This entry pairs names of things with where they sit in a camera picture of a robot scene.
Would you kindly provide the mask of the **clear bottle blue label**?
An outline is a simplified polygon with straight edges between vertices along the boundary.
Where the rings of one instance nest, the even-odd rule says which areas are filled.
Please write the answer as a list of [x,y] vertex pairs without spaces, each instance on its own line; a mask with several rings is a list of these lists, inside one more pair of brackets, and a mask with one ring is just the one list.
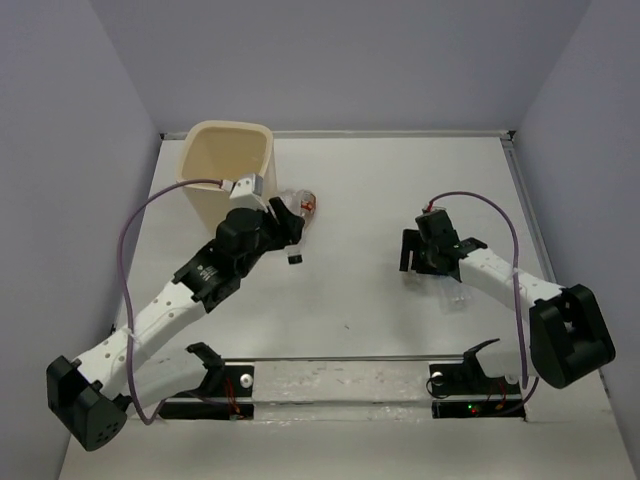
[[445,314],[462,313],[471,305],[471,289],[449,276],[438,276],[435,280],[440,309]]

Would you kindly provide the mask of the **clear bottle red cap label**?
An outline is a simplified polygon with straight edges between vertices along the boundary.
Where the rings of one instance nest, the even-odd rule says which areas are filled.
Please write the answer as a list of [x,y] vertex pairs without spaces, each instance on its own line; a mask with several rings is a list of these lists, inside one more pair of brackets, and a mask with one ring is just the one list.
[[278,194],[284,205],[295,215],[302,217],[305,221],[314,218],[317,208],[317,197],[305,189],[286,189]]

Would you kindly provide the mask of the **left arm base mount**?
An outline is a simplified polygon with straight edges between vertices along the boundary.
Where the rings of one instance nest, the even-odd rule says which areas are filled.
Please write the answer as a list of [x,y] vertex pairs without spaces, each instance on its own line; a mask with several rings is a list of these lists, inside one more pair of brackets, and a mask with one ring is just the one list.
[[191,390],[180,392],[160,409],[163,420],[252,420],[254,366],[231,364],[203,342],[189,345],[190,360],[204,368],[204,377]]

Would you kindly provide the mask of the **clear bottle black label cap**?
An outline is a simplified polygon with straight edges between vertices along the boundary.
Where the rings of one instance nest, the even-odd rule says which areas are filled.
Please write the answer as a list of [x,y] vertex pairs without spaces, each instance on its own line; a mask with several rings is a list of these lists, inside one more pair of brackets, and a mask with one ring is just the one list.
[[303,262],[302,248],[304,241],[291,243],[284,248],[286,259],[289,265],[299,265]]

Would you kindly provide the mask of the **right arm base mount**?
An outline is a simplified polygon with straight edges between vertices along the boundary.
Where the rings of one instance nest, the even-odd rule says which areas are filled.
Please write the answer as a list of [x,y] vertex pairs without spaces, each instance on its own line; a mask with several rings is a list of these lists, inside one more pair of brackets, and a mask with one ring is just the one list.
[[432,399],[434,419],[526,418],[521,388],[504,376],[486,376],[477,359],[479,352],[496,342],[486,340],[469,348],[457,363],[429,365],[425,389]]

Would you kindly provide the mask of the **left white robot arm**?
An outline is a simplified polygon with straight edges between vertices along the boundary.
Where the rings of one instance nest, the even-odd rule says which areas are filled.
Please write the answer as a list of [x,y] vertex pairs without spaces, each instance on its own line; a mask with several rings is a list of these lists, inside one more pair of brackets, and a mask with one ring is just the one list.
[[298,244],[305,220],[279,197],[267,208],[234,208],[214,238],[179,268],[160,293],[102,343],[46,368],[49,409],[88,452],[123,428],[142,403],[130,381],[169,340],[233,295],[267,252]]

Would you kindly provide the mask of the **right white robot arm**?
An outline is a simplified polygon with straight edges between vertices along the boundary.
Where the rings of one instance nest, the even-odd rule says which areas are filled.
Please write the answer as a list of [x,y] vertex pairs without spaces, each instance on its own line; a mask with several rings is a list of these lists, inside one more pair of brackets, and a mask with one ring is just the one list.
[[563,389],[616,357],[591,289],[543,280],[503,259],[481,240],[460,238],[443,210],[423,212],[415,228],[403,231],[399,269],[451,278],[514,312],[515,350],[491,351],[461,366],[460,379],[470,391],[486,390],[497,377],[540,379]]

